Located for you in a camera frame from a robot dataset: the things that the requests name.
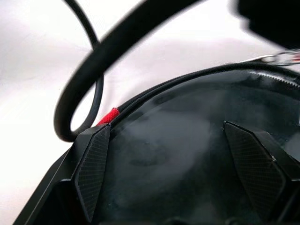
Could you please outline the black zippered paddle case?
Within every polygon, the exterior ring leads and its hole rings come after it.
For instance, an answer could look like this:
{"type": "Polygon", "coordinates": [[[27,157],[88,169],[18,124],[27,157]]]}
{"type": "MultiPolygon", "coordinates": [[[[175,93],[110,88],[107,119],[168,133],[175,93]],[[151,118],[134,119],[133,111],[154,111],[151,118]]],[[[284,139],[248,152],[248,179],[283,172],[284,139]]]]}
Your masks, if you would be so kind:
{"type": "Polygon", "coordinates": [[[124,104],[92,225],[300,225],[261,220],[236,172],[225,121],[268,132],[300,162],[300,66],[210,68],[124,104]]]}

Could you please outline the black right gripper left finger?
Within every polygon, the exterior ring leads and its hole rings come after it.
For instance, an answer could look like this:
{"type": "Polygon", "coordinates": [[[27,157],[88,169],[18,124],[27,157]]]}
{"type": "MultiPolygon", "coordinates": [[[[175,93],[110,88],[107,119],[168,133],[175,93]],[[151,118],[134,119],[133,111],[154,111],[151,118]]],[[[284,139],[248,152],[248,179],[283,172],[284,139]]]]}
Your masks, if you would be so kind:
{"type": "Polygon", "coordinates": [[[48,170],[22,225],[90,225],[104,179],[111,127],[88,128],[48,170]]]}

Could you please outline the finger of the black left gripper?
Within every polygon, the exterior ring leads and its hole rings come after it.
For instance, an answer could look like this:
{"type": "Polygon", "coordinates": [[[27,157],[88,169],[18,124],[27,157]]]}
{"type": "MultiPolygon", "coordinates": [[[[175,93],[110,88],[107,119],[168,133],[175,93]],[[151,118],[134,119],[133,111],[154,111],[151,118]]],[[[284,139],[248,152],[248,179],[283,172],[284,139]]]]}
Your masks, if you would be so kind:
{"type": "Polygon", "coordinates": [[[286,49],[300,48],[300,0],[235,0],[255,34],[286,49]]]}

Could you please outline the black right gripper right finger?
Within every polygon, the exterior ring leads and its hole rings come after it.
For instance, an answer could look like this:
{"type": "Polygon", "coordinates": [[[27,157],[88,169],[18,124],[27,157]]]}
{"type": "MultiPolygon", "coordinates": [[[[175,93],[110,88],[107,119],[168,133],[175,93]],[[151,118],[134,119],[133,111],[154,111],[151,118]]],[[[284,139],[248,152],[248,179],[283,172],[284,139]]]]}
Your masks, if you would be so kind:
{"type": "Polygon", "coordinates": [[[300,162],[266,131],[225,121],[238,177],[261,220],[300,223],[300,162]]]}

